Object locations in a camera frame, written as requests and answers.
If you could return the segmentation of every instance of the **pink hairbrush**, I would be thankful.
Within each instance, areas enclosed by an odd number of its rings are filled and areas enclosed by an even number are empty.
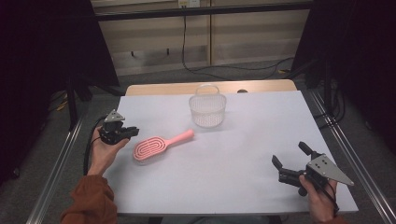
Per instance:
[[[194,137],[194,131],[188,129],[186,132],[179,134],[169,140],[161,137],[150,137],[134,147],[134,159],[145,161],[166,150],[170,145]]]

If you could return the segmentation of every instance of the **wrist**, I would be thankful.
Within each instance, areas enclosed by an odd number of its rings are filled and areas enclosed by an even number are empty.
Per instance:
[[[90,170],[88,171],[87,175],[100,175],[102,176],[104,171],[100,168],[91,166]]]
[[[332,221],[333,219],[334,219],[333,216],[321,217],[321,218],[317,219],[314,223],[316,223],[316,224],[327,223],[329,221]]]

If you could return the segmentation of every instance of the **orange sleeve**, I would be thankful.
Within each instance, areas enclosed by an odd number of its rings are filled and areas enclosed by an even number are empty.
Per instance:
[[[73,204],[61,215],[63,224],[117,223],[113,190],[101,176],[83,176],[71,192],[71,197]]]
[[[323,222],[323,224],[347,224],[347,222],[342,217],[335,217],[330,221]]]

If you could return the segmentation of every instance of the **person's hand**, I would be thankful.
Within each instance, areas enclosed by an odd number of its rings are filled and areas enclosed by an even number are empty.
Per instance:
[[[300,182],[308,192],[309,200],[309,211],[311,214],[312,221],[314,223],[322,223],[330,221],[334,218],[334,206],[326,195],[321,191],[316,191],[314,185],[305,179],[304,175],[300,175]],[[336,192],[337,182],[329,180],[330,186],[327,185],[325,190],[334,198]]]
[[[102,175],[105,170],[113,163],[116,159],[117,153],[125,147],[129,142],[129,139],[125,138],[119,141],[116,145],[111,146],[104,142],[99,137],[99,129],[96,128],[92,135],[92,148],[91,148],[91,167],[87,175]]]

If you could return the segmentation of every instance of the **white paper sheet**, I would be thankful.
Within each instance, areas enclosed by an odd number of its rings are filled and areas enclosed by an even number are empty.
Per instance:
[[[226,115],[219,127],[205,129],[191,120],[191,95],[121,97],[124,127],[139,135],[122,149],[105,177],[119,213],[133,215],[249,215],[308,211],[297,188],[279,183],[271,159],[303,170],[309,162],[299,148],[306,142],[332,155],[299,91],[225,94]],[[151,136],[165,139],[195,131],[189,142],[169,147],[141,165],[133,148]],[[340,212],[358,211],[348,188],[339,184]]]

